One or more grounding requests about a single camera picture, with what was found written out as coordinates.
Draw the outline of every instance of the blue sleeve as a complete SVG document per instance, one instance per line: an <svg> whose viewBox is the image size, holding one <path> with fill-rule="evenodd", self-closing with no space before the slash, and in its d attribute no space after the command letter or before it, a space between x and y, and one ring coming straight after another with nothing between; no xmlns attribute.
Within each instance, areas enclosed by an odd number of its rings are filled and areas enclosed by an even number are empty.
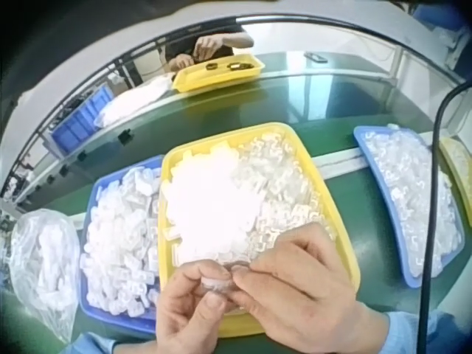
<svg viewBox="0 0 472 354"><path fill-rule="evenodd" d="M116 342L93 333L81 334L77 340L60 354L112 354Z"/></svg>
<svg viewBox="0 0 472 354"><path fill-rule="evenodd" d="M411 354L416 351L418 316L390 312L389 334L379 354ZM467 337L457 328L454 317L435 310L428 319L428 354L458 353Z"/></svg>

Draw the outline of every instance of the black cord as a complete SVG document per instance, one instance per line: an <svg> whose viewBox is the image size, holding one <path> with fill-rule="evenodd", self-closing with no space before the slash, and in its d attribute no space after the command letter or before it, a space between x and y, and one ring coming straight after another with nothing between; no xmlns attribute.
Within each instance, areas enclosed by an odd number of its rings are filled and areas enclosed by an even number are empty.
<svg viewBox="0 0 472 354"><path fill-rule="evenodd" d="M426 238L426 250L423 267L423 280L421 285L421 300L420 300L420 318L418 323L418 337L417 337L417 354L426 354L426 336L428 334L428 316L429 316L429 297L431 293L431 266L433 261L434 250L434 234L436 233L436 216L437 216L437 173L439 169L438 156L440 153L440 130L441 121L445 109L449 103L458 94L472 88L472 81L466 81L453 88L442 100L439 109L437 110L436 120L433 127L433 141L431 147L432 163L431 163L431 200L429 210L428 222L428 236Z"/></svg>

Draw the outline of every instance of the green work surface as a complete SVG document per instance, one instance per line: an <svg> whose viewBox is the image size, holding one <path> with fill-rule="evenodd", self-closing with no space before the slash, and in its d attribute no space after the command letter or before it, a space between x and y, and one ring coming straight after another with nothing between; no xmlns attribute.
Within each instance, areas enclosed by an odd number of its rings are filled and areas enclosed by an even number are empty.
<svg viewBox="0 0 472 354"><path fill-rule="evenodd" d="M266 70L287 69L289 65L282 65L281 58L266 57ZM347 58L338 59L337 65L343 65L344 59L347 65ZM380 71L365 65L363 70ZM85 212L89 193L99 177L185 142L264 122L292 126L312 156L354 148L353 129L357 125L396 123L418 133L430 131L431 120L401 93L394 90L393 104L386 101L391 90L388 83L346 75L273 77L176 100L126 122L119 131L109 131L88 146L87 159L70 161L69 175L32 195L30 208L46 207L67 215ZM131 130L133 138L121 145L117 137L125 129ZM420 293L408 288L401 276L392 223L373 174L365 168L326 183L361 268L359 300L378 310L417 312ZM462 219L466 220L460 198L457 200ZM466 224L465 228L464 251L432 282L433 308L449 292L470 258L471 228ZM55 353L61 348L60 342L31 319L14 296L4 295L1 306L2 316L9 322L9 337L24 343L21 346L25 352ZM85 331L123 341L151 338L90 319L79 309L74 338ZM264 335L224 339L216 351L241 352L291 353Z"/></svg>

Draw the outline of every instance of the dark part in yellow tray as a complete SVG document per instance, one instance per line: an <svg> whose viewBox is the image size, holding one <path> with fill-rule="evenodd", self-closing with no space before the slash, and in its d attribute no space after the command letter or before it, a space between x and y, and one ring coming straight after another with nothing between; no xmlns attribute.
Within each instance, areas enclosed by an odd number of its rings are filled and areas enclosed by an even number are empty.
<svg viewBox="0 0 472 354"><path fill-rule="evenodd" d="M208 63L205 68L206 70L215 70L218 68L218 63Z"/></svg>
<svg viewBox="0 0 472 354"><path fill-rule="evenodd" d="M236 63L229 63L227 68L233 72L233 71L236 71L236 70L252 69L252 68L254 68L254 65L252 65L251 63L236 62Z"/></svg>

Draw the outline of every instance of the blue crate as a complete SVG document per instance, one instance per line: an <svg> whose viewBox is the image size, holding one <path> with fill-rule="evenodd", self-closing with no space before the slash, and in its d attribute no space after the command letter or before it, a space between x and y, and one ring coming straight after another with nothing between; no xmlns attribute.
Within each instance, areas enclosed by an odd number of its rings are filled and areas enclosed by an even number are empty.
<svg viewBox="0 0 472 354"><path fill-rule="evenodd" d="M94 135L99 130L94 124L95 119L113 98L110 88L101 85L52 132L52 139L58 147L66 154L71 153Z"/></svg>
<svg viewBox="0 0 472 354"><path fill-rule="evenodd" d="M418 134L412 131L411 129L401 128L400 130L410 133L412 136L416 137L420 142L422 142L426 147L428 147L428 145L423 141L423 139L421 139L421 137L418 136ZM413 277L413 274L409 270L408 252L406 249L405 237L403 236L403 231L401 228L400 218L398 216L397 209L392 200L392 196L390 195L389 188L386 185L384 177L382 176L380 170L378 169L378 166L374 160L374 156L370 153L370 150L367 147L365 139L364 139L366 133L382 133L382 134L391 135L395 131L398 131L398 130L391 129L388 127L364 125L364 126L358 126L354 129L354 137L357 140L357 143L359 144L359 147L362 150L362 153L364 153L365 158L370 168L372 169L374 177L377 180L378 186L381 189L383 199L385 200L387 209L390 214L390 218L392 219L393 228L395 231L395 238L396 238L397 246L398 246L398 253L400 257L400 267L403 274L403 278L405 279L406 284L410 288L419 288L421 286L421 276L415 278ZM464 245L465 245L464 227L462 225L459 210L457 209L457 203L454 198L453 198L452 204L453 204L453 208L456 214L457 229L462 235L462 242L458 245L456 251L451 252L450 254L446 255L445 257L441 259L443 268L445 268L464 249Z"/></svg>
<svg viewBox="0 0 472 354"><path fill-rule="evenodd" d="M110 175L104 176L100 178L98 181L95 182L94 187L91 190L90 199L88 200L87 205L87 212L86 217L83 224L82 230L82 237L80 239L80 253L83 253L83 246L87 241L87 230L89 228L89 224L91 223L90 219L90 211L92 207L97 205L97 193L99 189L106 188L111 182L122 180L123 176L133 167L148 167L151 169L160 168L162 165L162 159L164 158L163 155L152 157L150 159L144 160L143 162L139 162L134 164L130 167L126 167L120 171L116 171ZM160 291L159 287L159 278L156 280L156 287L157 291ZM100 321L118 325L120 327L125 327L130 330L136 330L138 332L144 333L155 333L156 331L156 309L154 307L150 307L146 309L146 312L136 318L129 317L126 313L122 313L118 316L112 316L110 313L100 310L99 308L94 308L90 306L89 302L87 301L86 295L88 292L87 288L87 277L86 275L80 270L80 284L79 284L79 302L82 311L90 317L95 319L99 319Z"/></svg>

